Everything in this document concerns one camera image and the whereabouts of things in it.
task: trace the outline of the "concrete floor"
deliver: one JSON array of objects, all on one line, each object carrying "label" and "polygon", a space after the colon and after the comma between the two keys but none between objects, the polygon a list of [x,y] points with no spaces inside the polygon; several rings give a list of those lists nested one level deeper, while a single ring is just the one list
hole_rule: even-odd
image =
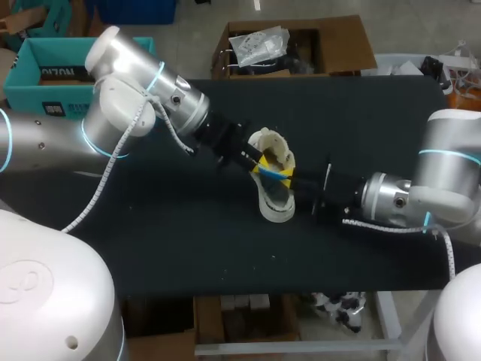
[{"label": "concrete floor", "polygon": [[[210,77],[210,60],[224,26],[233,20],[275,20],[335,17],[359,14],[375,53],[441,54],[464,39],[481,56],[481,4],[468,0],[212,0],[196,5],[179,0],[175,23],[168,26],[123,26],[131,36],[152,36],[157,54],[171,68],[189,79]],[[398,314],[406,323],[423,292],[394,293]],[[379,320],[373,307],[365,312],[364,328],[358,335],[346,333],[327,320],[301,320],[303,340],[379,338]],[[412,361],[422,360],[423,340],[414,345]],[[268,360],[385,360],[384,353],[287,355],[248,358]]]}]

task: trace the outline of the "white shoe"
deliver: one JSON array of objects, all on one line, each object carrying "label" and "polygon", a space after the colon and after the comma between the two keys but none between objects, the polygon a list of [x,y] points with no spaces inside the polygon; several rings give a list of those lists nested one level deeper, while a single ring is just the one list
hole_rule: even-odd
[{"label": "white shoe", "polygon": [[[262,128],[249,138],[249,144],[263,152],[272,171],[283,171],[295,167],[295,159],[286,139],[274,130]],[[290,220],[294,215],[293,192],[280,181],[258,173],[250,173],[259,191],[259,209],[265,219],[275,223]]]}]

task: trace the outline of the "metal screw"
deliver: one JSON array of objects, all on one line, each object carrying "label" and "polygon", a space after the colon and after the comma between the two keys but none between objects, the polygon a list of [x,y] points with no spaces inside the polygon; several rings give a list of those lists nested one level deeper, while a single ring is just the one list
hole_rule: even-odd
[{"label": "metal screw", "polygon": [[175,105],[179,105],[179,104],[180,104],[180,97],[179,97],[179,96],[172,96],[171,101],[172,101]]},{"label": "metal screw", "polygon": [[403,208],[405,205],[406,205],[406,200],[404,198],[396,198],[394,200],[394,205],[397,207],[397,208]]}]

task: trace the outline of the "black table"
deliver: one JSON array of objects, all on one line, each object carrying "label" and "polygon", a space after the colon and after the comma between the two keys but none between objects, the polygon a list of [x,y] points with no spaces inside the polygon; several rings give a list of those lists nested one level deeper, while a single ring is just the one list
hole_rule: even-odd
[{"label": "black table", "polygon": [[[213,108],[285,135],[303,168],[331,154],[340,171],[410,177],[429,115],[446,107],[425,77],[195,81]],[[0,198],[61,229],[98,178],[59,172],[3,174]],[[443,287],[442,241],[315,226],[302,208],[287,223],[259,213],[248,174],[221,173],[208,150],[185,156],[163,126],[119,161],[93,212],[73,232],[95,248],[121,296],[427,290]],[[455,242],[457,268],[481,250]]]}]

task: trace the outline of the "white coiled cable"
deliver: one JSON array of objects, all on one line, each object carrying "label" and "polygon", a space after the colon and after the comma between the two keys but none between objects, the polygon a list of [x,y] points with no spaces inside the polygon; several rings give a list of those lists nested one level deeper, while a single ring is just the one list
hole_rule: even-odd
[{"label": "white coiled cable", "polygon": [[406,233],[418,233],[418,232],[424,232],[426,230],[430,230],[433,232],[433,235],[436,238],[437,238],[437,233],[439,233],[441,237],[443,237],[444,244],[446,245],[446,253],[448,256],[448,267],[449,267],[449,280],[454,279],[454,277],[456,276],[454,252],[452,251],[451,238],[449,237],[449,234],[444,229],[444,227],[440,226],[439,224],[430,224],[423,227],[413,227],[413,228],[392,228],[392,227],[377,226],[375,224],[362,222],[360,220],[343,220],[342,222],[343,224],[346,224],[349,226],[357,226],[361,228],[374,229],[376,231],[387,232],[387,233],[406,234]]},{"label": "white coiled cable", "polygon": [[[144,96],[144,101],[142,105],[139,107],[137,110],[137,113],[134,116],[133,121],[130,123],[129,127],[124,131],[122,137],[120,138],[119,142],[117,143],[117,146],[115,146],[115,149],[112,152],[112,156],[108,160],[108,163],[105,167],[104,174],[102,175],[102,178],[100,182],[98,183],[97,189],[95,190],[95,193],[93,197],[90,199],[89,204],[83,209],[82,213],[80,213],[77,218],[75,218],[68,226],[66,226],[62,232],[64,233],[69,233],[72,229],[74,229],[76,226],[80,224],[80,222],[83,221],[83,219],[87,216],[87,214],[90,213],[90,211],[94,208],[95,203],[97,203],[98,199],[100,198],[100,195],[102,191],[104,190],[105,184],[107,183],[107,180],[110,176],[110,173],[112,172],[113,165],[117,161],[117,157],[120,154],[120,151],[123,148],[124,143],[127,141],[127,138],[130,136],[130,133],[132,130],[135,128],[135,125],[137,124],[138,120],[140,119],[142,112],[144,111],[145,104],[150,102],[154,107],[157,108],[156,115],[157,117],[161,118],[164,120],[165,125],[167,126],[167,129],[172,135],[172,138],[174,138],[175,142],[177,145],[184,150],[186,153],[194,153],[194,150],[188,146],[186,146],[178,137],[177,133],[175,132],[174,126],[172,126],[171,120],[169,119],[167,112],[165,111],[164,107],[162,106],[162,103],[160,102],[160,98],[158,96],[152,96],[147,91],[142,88],[138,83],[135,83],[132,79],[125,77],[121,74],[111,74],[110,76],[113,76],[117,78],[118,80],[121,80],[123,83],[129,85],[131,88],[137,90],[140,94]],[[105,80],[106,77],[101,77],[95,82],[95,85],[93,87],[94,92],[97,86]]]},{"label": "white coiled cable", "polygon": [[90,211],[93,209],[93,207],[95,206],[95,203],[97,203],[98,198],[100,197],[102,191],[104,190],[105,184],[107,183],[107,180],[110,176],[110,172],[112,171],[113,165],[117,161],[117,157],[119,156],[124,143],[127,141],[127,138],[129,137],[135,125],[137,124],[137,121],[140,119],[142,112],[144,111],[145,104],[147,102],[148,102],[148,99],[144,99],[144,101],[142,102],[142,105],[137,110],[137,113],[135,114],[133,121],[124,131],[122,137],[117,143],[117,146],[115,146],[115,149],[112,152],[112,156],[108,160],[107,166],[105,167],[104,174],[102,175],[102,178],[98,183],[97,189],[95,190],[95,193],[93,194],[92,199],[90,199],[89,204],[83,209],[82,213],[80,213],[77,218],[75,218],[68,226],[66,226],[62,230],[62,232],[69,233],[72,229],[78,226],[79,223],[82,222],[83,219],[87,217],[87,214],[89,214]]}]

